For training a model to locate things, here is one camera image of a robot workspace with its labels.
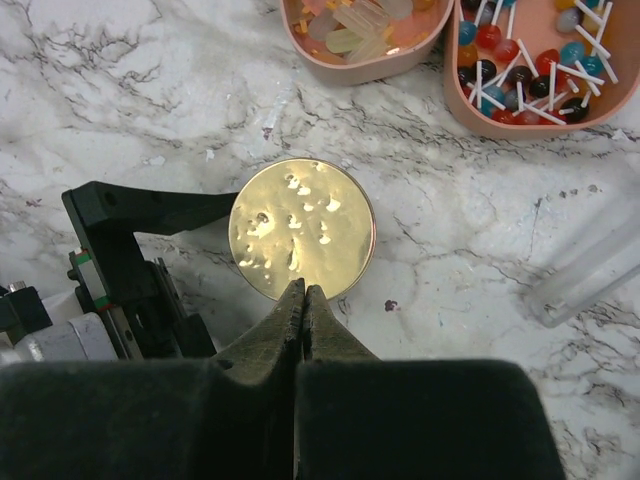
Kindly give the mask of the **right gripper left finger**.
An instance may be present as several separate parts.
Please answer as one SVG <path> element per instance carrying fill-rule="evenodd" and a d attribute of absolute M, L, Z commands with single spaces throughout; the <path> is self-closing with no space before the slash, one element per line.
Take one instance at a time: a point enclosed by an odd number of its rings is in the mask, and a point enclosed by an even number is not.
<path fill-rule="evenodd" d="M 210 358 L 1 371 L 5 479 L 290 479 L 305 284 Z"/>

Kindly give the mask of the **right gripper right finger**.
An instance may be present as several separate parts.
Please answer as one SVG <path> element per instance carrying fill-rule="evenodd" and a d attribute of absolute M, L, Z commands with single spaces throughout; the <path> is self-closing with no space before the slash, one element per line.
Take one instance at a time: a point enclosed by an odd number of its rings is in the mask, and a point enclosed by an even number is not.
<path fill-rule="evenodd" d="M 317 286 L 296 373 L 304 479 L 561 479 L 538 392 L 492 359 L 383 361 L 334 316 Z"/>

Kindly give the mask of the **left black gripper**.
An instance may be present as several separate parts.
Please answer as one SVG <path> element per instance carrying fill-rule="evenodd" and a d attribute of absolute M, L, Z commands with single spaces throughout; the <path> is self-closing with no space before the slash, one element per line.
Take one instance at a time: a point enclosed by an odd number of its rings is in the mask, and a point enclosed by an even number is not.
<path fill-rule="evenodd" d="M 230 215 L 238 192 L 179 193 L 97 181 L 63 193 L 79 239 L 70 279 L 82 309 L 100 316 L 121 359 L 209 358 L 204 321 L 186 314 L 163 260 L 144 259 L 136 233 L 174 235 Z"/>

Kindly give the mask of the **gold jar lid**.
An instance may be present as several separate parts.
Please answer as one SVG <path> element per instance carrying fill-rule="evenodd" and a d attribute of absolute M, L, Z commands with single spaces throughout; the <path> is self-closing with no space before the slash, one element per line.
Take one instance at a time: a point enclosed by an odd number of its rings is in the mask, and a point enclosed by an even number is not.
<path fill-rule="evenodd" d="M 259 171 L 240 190 L 228 239 L 241 275 L 265 297 L 276 300 L 302 279 L 333 299 L 370 264 L 375 214 L 365 190 L 344 169 L 319 159 L 287 159 Z"/>

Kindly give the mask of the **pink tray of gummy candies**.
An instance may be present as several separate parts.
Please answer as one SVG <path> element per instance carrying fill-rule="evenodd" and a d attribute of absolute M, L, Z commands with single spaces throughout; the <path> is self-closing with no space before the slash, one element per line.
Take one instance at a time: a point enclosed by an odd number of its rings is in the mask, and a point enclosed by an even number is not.
<path fill-rule="evenodd" d="M 426 60 L 455 1 L 281 1 L 285 31 L 324 83 L 357 85 Z"/>

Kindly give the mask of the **clear plastic scoop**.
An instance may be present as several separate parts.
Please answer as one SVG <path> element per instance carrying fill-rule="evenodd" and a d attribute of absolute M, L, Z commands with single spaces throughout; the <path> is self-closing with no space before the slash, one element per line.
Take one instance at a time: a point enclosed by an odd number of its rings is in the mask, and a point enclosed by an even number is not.
<path fill-rule="evenodd" d="M 522 294 L 525 316 L 555 328 L 639 276 L 639 164 L 612 197 L 587 217 Z"/>

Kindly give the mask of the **pink tray of lollipops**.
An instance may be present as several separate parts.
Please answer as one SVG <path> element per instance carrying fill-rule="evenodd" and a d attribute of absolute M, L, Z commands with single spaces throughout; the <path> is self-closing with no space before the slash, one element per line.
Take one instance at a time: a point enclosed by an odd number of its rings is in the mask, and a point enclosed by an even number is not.
<path fill-rule="evenodd" d="M 638 85 L 636 1 L 454 4 L 444 93 L 475 134 L 533 140 L 593 127 Z"/>

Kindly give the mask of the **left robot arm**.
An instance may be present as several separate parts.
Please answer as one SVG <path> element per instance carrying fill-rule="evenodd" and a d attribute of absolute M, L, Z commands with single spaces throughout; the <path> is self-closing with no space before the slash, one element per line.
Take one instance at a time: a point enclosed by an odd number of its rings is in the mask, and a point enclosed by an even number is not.
<path fill-rule="evenodd" d="M 213 356 L 201 316 L 185 312 L 165 262 L 145 259 L 135 236 L 195 230 L 229 216 L 235 199 L 101 182 L 64 192 L 76 287 L 48 299 L 22 282 L 2 289 L 1 363 Z"/>

